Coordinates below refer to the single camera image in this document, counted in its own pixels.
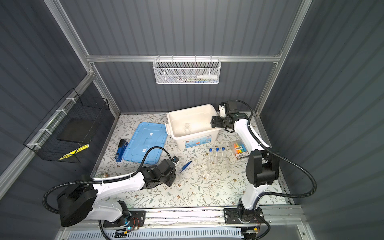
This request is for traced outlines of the blue plastic tweezers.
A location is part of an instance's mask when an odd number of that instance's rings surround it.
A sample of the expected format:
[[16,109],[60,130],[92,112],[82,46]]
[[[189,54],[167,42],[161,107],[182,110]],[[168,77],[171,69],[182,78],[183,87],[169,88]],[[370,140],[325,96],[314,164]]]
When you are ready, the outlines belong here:
[[188,163],[186,163],[179,171],[179,173],[182,173],[193,161],[189,161]]

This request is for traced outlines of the white plastic storage bin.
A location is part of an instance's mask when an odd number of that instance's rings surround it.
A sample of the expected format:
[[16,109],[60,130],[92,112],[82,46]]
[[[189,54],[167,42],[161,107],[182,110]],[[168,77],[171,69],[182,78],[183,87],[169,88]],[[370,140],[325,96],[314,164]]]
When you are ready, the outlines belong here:
[[[212,116],[217,116],[215,108],[210,105],[202,105],[167,114],[167,134],[176,141],[180,151],[216,141],[220,128],[211,127]],[[185,124],[190,124],[191,133],[185,134]]]

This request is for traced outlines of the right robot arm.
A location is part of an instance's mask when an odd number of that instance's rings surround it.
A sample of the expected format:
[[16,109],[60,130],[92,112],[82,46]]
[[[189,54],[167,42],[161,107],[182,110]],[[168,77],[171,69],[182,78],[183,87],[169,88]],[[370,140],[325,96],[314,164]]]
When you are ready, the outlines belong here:
[[[260,199],[264,196],[301,199],[313,195],[318,187],[315,178],[302,166],[273,152],[272,148],[262,140],[251,125],[254,111],[251,111],[250,115],[241,113],[237,109],[237,103],[241,103],[251,109],[247,103],[241,100],[222,102],[219,104],[220,114],[212,116],[211,126],[238,134],[249,153],[246,165],[246,177],[249,184],[239,200],[238,208],[247,211],[255,210]],[[279,178],[281,160],[297,168],[309,178],[312,183],[309,191],[302,194],[284,194],[267,191],[269,186]]]

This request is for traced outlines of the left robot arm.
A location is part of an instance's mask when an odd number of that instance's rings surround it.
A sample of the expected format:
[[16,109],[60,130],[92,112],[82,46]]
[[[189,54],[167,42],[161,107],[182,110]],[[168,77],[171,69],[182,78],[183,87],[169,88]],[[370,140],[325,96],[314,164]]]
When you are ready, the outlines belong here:
[[43,207],[60,216],[63,227],[71,227],[83,220],[98,220],[121,227],[136,225],[124,201],[116,204],[105,199],[123,192],[153,189],[159,185],[170,187],[176,179],[179,158],[170,154],[160,164],[146,167],[143,162],[133,173],[120,177],[87,178],[57,185],[46,191]]

